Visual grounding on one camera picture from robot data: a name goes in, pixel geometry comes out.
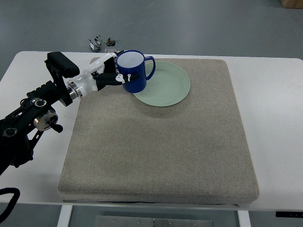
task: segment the light green ceramic plate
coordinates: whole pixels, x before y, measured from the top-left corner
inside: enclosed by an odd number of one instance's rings
[[[152,71],[152,62],[145,65],[146,74]],[[134,95],[142,102],[165,107],[184,99],[190,90],[188,74],[178,65],[165,61],[156,62],[153,77],[147,81],[145,89]]]

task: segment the mug handle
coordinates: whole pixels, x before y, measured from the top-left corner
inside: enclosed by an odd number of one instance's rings
[[[144,60],[145,60],[145,61],[152,60],[152,62],[153,62],[152,71],[151,71],[151,73],[149,74],[149,76],[146,77],[146,80],[149,80],[150,78],[152,78],[153,74],[155,73],[155,70],[156,70],[156,62],[155,62],[154,58],[151,57],[151,56],[144,57]]]

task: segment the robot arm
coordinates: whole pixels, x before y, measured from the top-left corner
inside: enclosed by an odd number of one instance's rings
[[[54,129],[62,132],[58,125],[58,115],[52,104],[61,101],[64,106],[73,99],[83,98],[91,91],[99,91],[106,85],[121,85],[138,78],[137,74],[122,75],[116,68],[119,53],[108,53],[88,66],[81,74],[79,68],[61,52],[47,54],[46,67],[53,82],[27,93],[20,107],[0,120],[0,175],[9,165],[19,167],[33,160],[34,147],[44,131]],[[63,77],[71,78],[67,85]],[[28,134],[37,128],[30,140]]]

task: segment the screw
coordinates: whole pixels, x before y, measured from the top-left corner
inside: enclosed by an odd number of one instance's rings
[[[44,99],[41,98],[34,98],[32,100],[32,103],[37,106],[37,107],[42,107],[46,105],[46,101]]]
[[[3,132],[3,136],[5,136],[5,137],[12,137],[12,136],[16,135],[16,133],[17,133],[17,129],[16,128],[7,128]]]

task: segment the cardboard box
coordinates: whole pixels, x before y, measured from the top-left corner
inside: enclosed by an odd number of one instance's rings
[[[284,8],[303,9],[303,0],[281,0]]]

